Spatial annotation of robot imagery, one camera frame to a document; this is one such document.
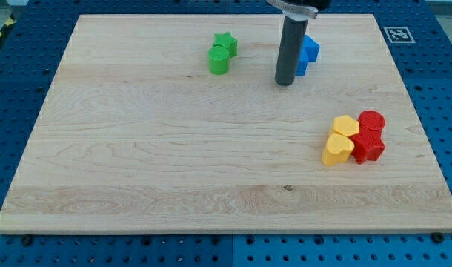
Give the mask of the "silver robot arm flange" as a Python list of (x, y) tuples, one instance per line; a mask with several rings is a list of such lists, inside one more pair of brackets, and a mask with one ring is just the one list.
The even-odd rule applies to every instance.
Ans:
[(318, 13), (327, 9), (331, 0), (266, 0), (266, 2), (281, 10), (287, 17), (303, 21), (315, 19)]

